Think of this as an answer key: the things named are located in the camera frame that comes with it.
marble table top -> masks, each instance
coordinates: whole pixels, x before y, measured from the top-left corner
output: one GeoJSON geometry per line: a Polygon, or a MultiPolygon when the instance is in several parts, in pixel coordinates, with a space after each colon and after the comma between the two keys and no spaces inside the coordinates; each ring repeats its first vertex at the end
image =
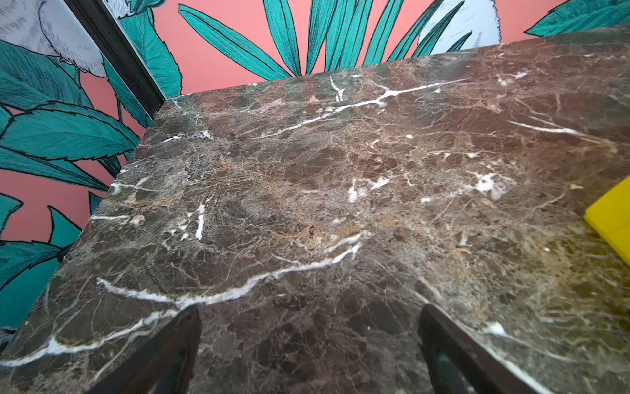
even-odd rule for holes
{"type": "Polygon", "coordinates": [[[630,392],[630,28],[169,100],[0,360],[87,390],[189,305],[190,393],[431,393],[442,307],[537,389],[630,392]]]}

black frame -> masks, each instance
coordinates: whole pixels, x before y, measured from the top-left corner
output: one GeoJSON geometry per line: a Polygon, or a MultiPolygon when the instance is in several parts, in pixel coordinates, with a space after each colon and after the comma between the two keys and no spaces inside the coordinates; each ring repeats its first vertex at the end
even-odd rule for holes
{"type": "Polygon", "coordinates": [[[153,119],[166,97],[102,0],[64,0],[103,56],[153,119]]]}
{"type": "Polygon", "coordinates": [[[468,393],[457,369],[479,394],[538,394],[434,305],[422,308],[418,335],[436,394],[468,393]]]}
{"type": "Polygon", "coordinates": [[[86,394],[186,394],[201,331],[189,306],[86,394]]]}

wallpaper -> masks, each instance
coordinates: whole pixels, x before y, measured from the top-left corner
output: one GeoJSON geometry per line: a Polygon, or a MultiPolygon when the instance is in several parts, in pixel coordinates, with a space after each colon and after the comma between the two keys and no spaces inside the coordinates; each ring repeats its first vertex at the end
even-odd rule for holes
{"type": "MultiPolygon", "coordinates": [[[[630,0],[104,0],[167,97],[630,23],[630,0]]],[[[63,0],[0,5],[0,349],[150,118],[63,0]]]]}

serrated leaf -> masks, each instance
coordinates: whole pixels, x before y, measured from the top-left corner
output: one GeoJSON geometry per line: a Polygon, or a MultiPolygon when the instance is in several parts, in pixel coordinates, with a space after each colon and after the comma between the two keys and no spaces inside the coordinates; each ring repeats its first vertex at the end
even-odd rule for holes
{"type": "Polygon", "coordinates": [[[630,23],[630,0],[569,0],[525,32],[538,37],[630,23]]]}
{"type": "Polygon", "coordinates": [[[453,7],[453,9],[451,9],[446,15],[444,15],[442,19],[440,19],[440,21],[422,39],[422,41],[420,41],[416,50],[413,51],[412,57],[427,56],[430,55],[431,52],[433,52],[435,44],[442,36],[442,33],[448,27],[450,21],[453,19],[455,14],[459,11],[460,8],[462,8],[462,5],[464,5],[463,1],[453,7]]]}
{"type": "Polygon", "coordinates": [[[0,134],[0,146],[46,160],[114,156],[133,150],[138,141],[114,118],[64,103],[49,103],[15,115],[0,134]]]}
{"type": "Polygon", "coordinates": [[[312,0],[309,18],[309,48],[306,55],[306,74],[310,74],[319,57],[321,46],[333,20],[337,0],[312,0]]]}
{"type": "Polygon", "coordinates": [[[0,146],[0,170],[15,171],[58,180],[71,185],[93,188],[106,192],[108,187],[66,160],[44,160],[25,156],[0,146]]]}
{"type": "Polygon", "coordinates": [[[343,52],[343,44],[348,36],[348,29],[354,14],[355,0],[338,0],[333,20],[326,34],[325,71],[337,70],[343,52]]]}
{"type": "Polygon", "coordinates": [[[53,258],[23,271],[0,290],[0,327],[19,327],[59,268],[53,258]]]}
{"type": "Polygon", "coordinates": [[[181,94],[180,68],[164,41],[156,33],[148,11],[144,10],[133,16],[122,18],[119,22],[166,98],[179,96],[181,94]]]}
{"type": "Polygon", "coordinates": [[[166,0],[131,0],[129,6],[134,13],[141,13],[149,7],[159,7],[166,0]]]}
{"type": "Polygon", "coordinates": [[[442,5],[444,0],[434,0],[429,7],[427,7],[422,15],[416,20],[413,26],[407,31],[404,37],[400,40],[392,54],[389,56],[388,62],[394,62],[398,60],[403,60],[405,56],[407,56],[407,52],[411,48],[411,44],[418,38],[420,32],[425,27],[429,19],[435,14],[436,10],[442,5]]]}
{"type": "Polygon", "coordinates": [[[91,216],[94,214],[94,212],[96,212],[96,208],[98,208],[98,204],[100,204],[101,201],[103,201],[103,198],[98,197],[96,194],[92,192],[88,192],[88,197],[89,197],[89,214],[91,216]]]}
{"type": "Polygon", "coordinates": [[[0,235],[4,231],[9,216],[14,214],[18,209],[22,208],[24,203],[10,195],[0,193],[0,235]]]}
{"type": "Polygon", "coordinates": [[[378,64],[383,60],[385,45],[387,45],[394,24],[398,19],[400,7],[403,5],[403,2],[404,0],[387,0],[387,4],[385,4],[379,22],[376,24],[376,28],[372,34],[370,44],[367,47],[367,53],[363,61],[365,66],[368,64],[378,64]]]}
{"type": "Polygon", "coordinates": [[[372,0],[358,0],[350,22],[350,28],[348,29],[348,35],[343,45],[343,53],[339,62],[340,69],[351,68],[357,65],[371,11],[372,0]]]}
{"type": "Polygon", "coordinates": [[[464,45],[464,43],[466,42],[468,37],[471,36],[471,34],[473,34],[472,30],[470,32],[464,34],[462,36],[462,38],[460,38],[457,41],[455,41],[455,43],[453,45],[451,45],[450,48],[446,52],[455,52],[457,50],[460,50],[462,48],[462,45],[464,45]]]}
{"type": "Polygon", "coordinates": [[[127,112],[131,114],[131,116],[136,119],[138,123],[140,123],[140,125],[144,127],[149,127],[152,120],[148,116],[147,112],[144,110],[142,105],[140,105],[138,99],[134,96],[134,94],[131,93],[125,82],[118,75],[116,70],[114,70],[110,62],[105,58],[103,60],[105,65],[105,74],[107,74],[107,79],[114,89],[116,98],[120,100],[123,107],[125,107],[127,112]]]}
{"type": "Polygon", "coordinates": [[[0,243],[0,289],[20,272],[57,258],[61,248],[44,242],[4,241],[0,243]]]}
{"type": "Polygon", "coordinates": [[[241,67],[269,81],[291,77],[253,42],[216,19],[184,4],[180,4],[180,15],[204,40],[241,67]]]}
{"type": "Polygon", "coordinates": [[[125,126],[122,122],[118,121],[118,119],[115,119],[115,118],[107,115],[105,112],[101,112],[99,110],[95,110],[95,109],[92,109],[92,108],[80,107],[78,105],[69,105],[69,104],[64,104],[64,103],[56,103],[56,102],[53,102],[53,101],[50,102],[50,103],[44,104],[44,105],[40,105],[36,109],[65,111],[65,112],[77,113],[77,114],[80,114],[80,115],[91,117],[91,118],[94,118],[96,120],[100,120],[101,122],[109,125],[112,129],[117,130],[126,139],[131,141],[131,143],[134,144],[134,147],[136,145],[138,145],[138,142],[140,142],[140,137],[138,137],[132,131],[132,129],[130,129],[127,126],[125,126]]]}
{"type": "Polygon", "coordinates": [[[0,103],[29,110],[50,100],[92,107],[88,96],[57,61],[0,41],[0,103]]]}
{"type": "Polygon", "coordinates": [[[120,169],[121,169],[120,161],[118,160],[117,156],[110,156],[108,158],[100,158],[98,159],[98,162],[101,163],[101,166],[103,166],[103,168],[107,170],[107,173],[113,176],[114,178],[116,178],[118,173],[120,173],[120,169]]]}
{"type": "Polygon", "coordinates": [[[73,244],[81,234],[81,228],[54,207],[48,206],[52,231],[48,243],[59,248],[73,244]]]}
{"type": "Polygon", "coordinates": [[[297,36],[295,35],[295,25],[289,2],[287,0],[263,0],[263,4],[267,15],[267,24],[280,57],[293,75],[302,75],[297,36]]]}

yellow object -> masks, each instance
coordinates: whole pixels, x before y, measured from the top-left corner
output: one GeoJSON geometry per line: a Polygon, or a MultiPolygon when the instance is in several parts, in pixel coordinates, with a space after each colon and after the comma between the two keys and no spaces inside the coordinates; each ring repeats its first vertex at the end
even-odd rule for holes
{"type": "Polygon", "coordinates": [[[584,219],[630,265],[630,177],[591,205],[584,219]]]}

